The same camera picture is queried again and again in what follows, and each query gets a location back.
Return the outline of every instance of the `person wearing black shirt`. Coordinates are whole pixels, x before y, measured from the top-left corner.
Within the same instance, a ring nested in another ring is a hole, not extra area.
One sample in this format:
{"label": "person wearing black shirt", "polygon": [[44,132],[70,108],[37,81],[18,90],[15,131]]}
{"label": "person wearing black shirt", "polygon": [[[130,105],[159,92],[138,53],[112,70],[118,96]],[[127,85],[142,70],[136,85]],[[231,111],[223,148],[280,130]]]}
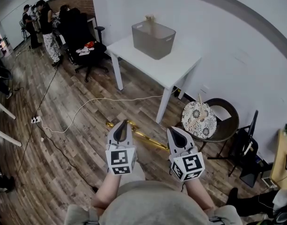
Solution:
{"label": "person wearing black shirt", "polygon": [[37,10],[40,12],[40,25],[44,37],[44,44],[50,57],[53,59],[52,66],[58,66],[62,57],[59,46],[53,35],[53,17],[49,4],[40,0],[36,4]]}
{"label": "person wearing black shirt", "polygon": [[31,47],[34,49],[42,45],[42,43],[38,42],[37,35],[33,27],[33,21],[31,17],[27,14],[27,12],[29,11],[29,7],[30,7],[29,5],[24,6],[23,14],[22,14],[22,21],[26,25],[26,30],[31,35]]}

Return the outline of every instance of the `wooden floor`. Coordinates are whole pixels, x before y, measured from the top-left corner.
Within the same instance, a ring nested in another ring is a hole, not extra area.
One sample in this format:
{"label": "wooden floor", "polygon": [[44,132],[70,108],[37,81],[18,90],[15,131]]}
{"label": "wooden floor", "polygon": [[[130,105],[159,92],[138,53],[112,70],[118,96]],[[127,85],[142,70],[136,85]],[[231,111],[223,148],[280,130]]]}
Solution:
{"label": "wooden floor", "polygon": [[[0,95],[0,101],[17,116],[16,120],[12,120],[0,113],[0,130],[23,145],[17,147],[0,138],[0,169],[16,180],[16,190],[0,194],[0,215],[5,225],[62,225],[68,205],[78,204],[88,208],[95,196],[82,177],[90,185],[99,187],[107,173],[105,146],[109,128],[106,122],[133,120],[142,132],[166,143],[166,128],[179,122],[188,100],[171,96],[160,125],[155,122],[161,101],[159,97],[131,102],[96,100],[78,113],[66,133],[45,130],[55,145],[69,157],[81,177],[43,132],[30,123],[32,112],[38,108],[56,70],[52,68],[44,46],[22,52],[14,64],[18,51],[28,48],[28,43],[21,45],[5,61],[8,68],[14,65],[13,80],[10,82],[12,88],[24,89],[14,92],[9,100]],[[162,94],[160,85],[124,61],[120,62],[124,89],[119,91],[111,61],[105,60],[104,63],[110,72],[105,74],[103,70],[93,69],[89,82],[85,83],[85,70],[76,74],[76,67],[64,60],[37,112],[43,118],[44,126],[57,131],[65,130],[78,108],[91,98],[132,99]],[[16,177],[31,131],[22,168]],[[169,175],[168,153],[136,140],[134,142],[147,179],[163,181],[181,191],[181,183]],[[206,170],[201,177],[217,206],[225,204],[233,187],[239,188],[240,197],[250,197],[263,191],[265,186],[261,182],[257,182],[253,189],[245,185],[239,179],[239,169],[229,178],[230,162],[206,159],[207,156],[216,156],[221,147],[222,144],[205,147]],[[254,218],[244,218],[244,223]]]}

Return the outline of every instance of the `gray pants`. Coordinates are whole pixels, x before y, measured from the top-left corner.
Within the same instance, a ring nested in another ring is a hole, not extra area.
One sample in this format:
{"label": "gray pants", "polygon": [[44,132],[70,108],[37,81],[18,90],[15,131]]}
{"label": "gray pants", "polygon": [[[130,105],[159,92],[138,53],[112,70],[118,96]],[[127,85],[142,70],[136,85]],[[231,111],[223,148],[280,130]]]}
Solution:
{"label": "gray pants", "polygon": [[44,45],[50,57],[53,59],[54,62],[58,62],[60,60],[59,56],[61,55],[61,53],[53,33],[43,34],[43,37]]}

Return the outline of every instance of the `white table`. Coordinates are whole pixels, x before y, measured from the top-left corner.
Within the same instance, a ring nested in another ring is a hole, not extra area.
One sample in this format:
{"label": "white table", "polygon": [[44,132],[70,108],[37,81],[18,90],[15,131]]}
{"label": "white table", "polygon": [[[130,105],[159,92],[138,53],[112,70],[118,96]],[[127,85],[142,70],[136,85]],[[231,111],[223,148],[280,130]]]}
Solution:
{"label": "white table", "polygon": [[201,60],[201,56],[195,53],[193,47],[184,46],[176,41],[169,55],[160,60],[152,59],[134,48],[132,35],[111,44],[107,47],[107,50],[110,52],[112,58],[116,82],[120,90],[124,87],[121,80],[118,57],[129,62],[164,87],[163,97],[156,118],[157,123],[160,123],[162,120],[174,85],[186,76],[179,95],[179,98],[182,98],[192,79],[193,68]]}

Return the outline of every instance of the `black chair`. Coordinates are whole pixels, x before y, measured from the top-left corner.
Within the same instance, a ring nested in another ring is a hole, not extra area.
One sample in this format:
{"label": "black chair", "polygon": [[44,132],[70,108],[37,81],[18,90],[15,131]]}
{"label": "black chair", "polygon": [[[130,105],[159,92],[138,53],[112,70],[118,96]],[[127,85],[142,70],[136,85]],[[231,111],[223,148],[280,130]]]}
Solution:
{"label": "black chair", "polygon": [[250,168],[251,165],[255,164],[255,159],[258,151],[258,143],[252,138],[252,136],[255,131],[257,117],[258,110],[256,110],[251,124],[249,126],[239,129],[227,157],[219,157],[225,147],[225,144],[223,145],[217,157],[208,157],[208,159],[212,160],[233,160],[235,165],[228,176],[232,175],[233,171],[237,166],[241,166],[244,169],[247,167]]}
{"label": "black chair", "polygon": [[66,52],[69,52],[70,61],[80,65],[75,69],[76,73],[82,68],[87,68],[86,83],[92,67],[101,68],[108,72],[108,69],[100,64],[104,52],[107,50],[103,44],[96,42],[94,50],[90,51],[88,55],[79,56],[76,52],[78,49],[82,49],[86,43],[96,41],[89,31],[85,13],[81,14],[77,8],[67,11],[64,19],[61,19],[61,24],[58,25],[58,30],[66,42]]}
{"label": "black chair", "polygon": [[[219,106],[219,107],[224,108],[225,110],[227,110],[227,112],[230,114],[231,117],[223,121],[217,121],[216,131],[211,137],[207,139],[202,139],[202,138],[194,136],[193,134],[190,134],[191,137],[195,141],[204,142],[202,147],[199,149],[199,152],[203,150],[203,148],[206,146],[207,143],[221,143],[224,141],[227,142],[227,140],[236,133],[239,127],[238,113],[236,109],[233,107],[233,105],[231,105],[228,101],[221,99],[221,98],[212,98],[206,101],[205,103],[207,103],[209,107]],[[182,126],[182,128],[184,129],[182,123],[178,123],[176,125],[176,127],[179,127],[179,126]]]}

